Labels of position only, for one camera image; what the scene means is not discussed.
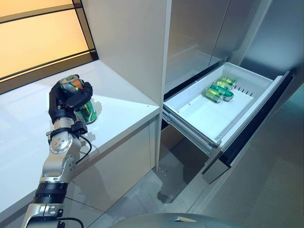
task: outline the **green can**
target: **green can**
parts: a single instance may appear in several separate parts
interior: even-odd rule
[[[223,93],[223,97],[224,97],[224,101],[230,101],[234,94],[231,92],[231,91],[228,91],[220,86],[217,86],[216,84],[212,84],[210,86],[211,89],[214,89],[215,91],[218,91],[218,92],[222,92]]]
[[[216,91],[212,88],[206,89],[205,96],[216,103],[221,102],[224,98],[222,92]]]
[[[79,75],[70,75],[60,80],[60,87],[67,97],[81,93],[83,82],[79,79]],[[90,124],[97,118],[97,113],[91,101],[88,101],[84,106],[74,111],[75,115],[81,122]]]
[[[224,82],[224,83],[226,83],[227,85],[230,85],[230,86],[235,86],[235,84],[236,84],[235,80],[232,80],[231,78],[228,78],[228,77],[221,77],[219,79],[219,81]]]
[[[230,91],[232,89],[232,86],[226,84],[225,82],[222,81],[216,81],[214,84],[216,84],[217,86],[222,87],[223,89],[226,89],[228,91]]]

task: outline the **can lid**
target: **can lid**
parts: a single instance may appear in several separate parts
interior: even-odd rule
[[[225,101],[230,101],[230,100],[233,98],[233,96],[234,96],[234,95],[232,95],[232,96],[225,96],[225,97],[224,97],[224,100],[225,100]]]
[[[70,76],[62,78],[59,82],[61,84],[69,83],[69,82],[73,82],[73,81],[77,80],[78,78],[79,78],[78,75],[70,75]]]
[[[218,98],[217,103],[221,102],[221,101],[223,100],[223,98],[224,98],[224,96],[221,95],[221,96]]]

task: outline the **robotic hand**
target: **robotic hand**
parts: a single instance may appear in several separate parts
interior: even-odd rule
[[[82,122],[76,122],[74,111],[85,105],[92,94],[93,89],[88,82],[83,84],[80,93],[70,98],[63,92],[59,81],[52,87],[48,113],[54,130],[47,133],[49,156],[43,165],[33,203],[28,206],[21,228],[64,228],[63,220],[75,220],[83,227],[76,218],[61,217],[67,186],[73,178],[76,164],[81,161],[79,137],[87,133],[87,127]]]

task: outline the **cabinet door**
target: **cabinet door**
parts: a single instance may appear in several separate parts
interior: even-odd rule
[[[146,123],[90,162],[69,184],[67,197],[106,211],[150,170]]]

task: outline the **open drawer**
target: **open drawer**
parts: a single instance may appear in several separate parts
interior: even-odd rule
[[[236,81],[231,90],[234,97],[229,102],[215,103],[204,96],[204,90],[222,76]],[[257,128],[261,124],[290,80],[289,72],[271,80],[225,63],[165,100],[163,119],[208,155],[210,161],[206,166],[210,166],[244,132],[259,112],[263,112],[263,118],[255,120],[254,125]],[[271,97],[272,102],[267,105],[268,112],[265,113],[265,105]]]

